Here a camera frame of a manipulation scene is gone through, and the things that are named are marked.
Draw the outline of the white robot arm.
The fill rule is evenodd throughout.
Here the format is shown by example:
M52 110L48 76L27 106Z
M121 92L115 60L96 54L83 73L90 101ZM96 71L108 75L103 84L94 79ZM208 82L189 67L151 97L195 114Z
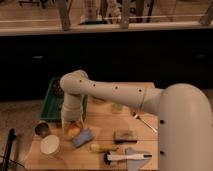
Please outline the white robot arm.
M159 171L213 171L213 110L199 88L186 83L159 89L97 82L83 70L63 75L60 87L64 119L79 120L84 95L140 109L158 117Z

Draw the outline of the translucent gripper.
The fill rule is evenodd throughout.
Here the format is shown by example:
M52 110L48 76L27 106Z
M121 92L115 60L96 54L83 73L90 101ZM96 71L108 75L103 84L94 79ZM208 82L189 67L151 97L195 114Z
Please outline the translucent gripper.
M67 121L62 120L62 132L63 137L66 140L72 140L74 137L80 134L83 129L83 122L81 120L77 121Z

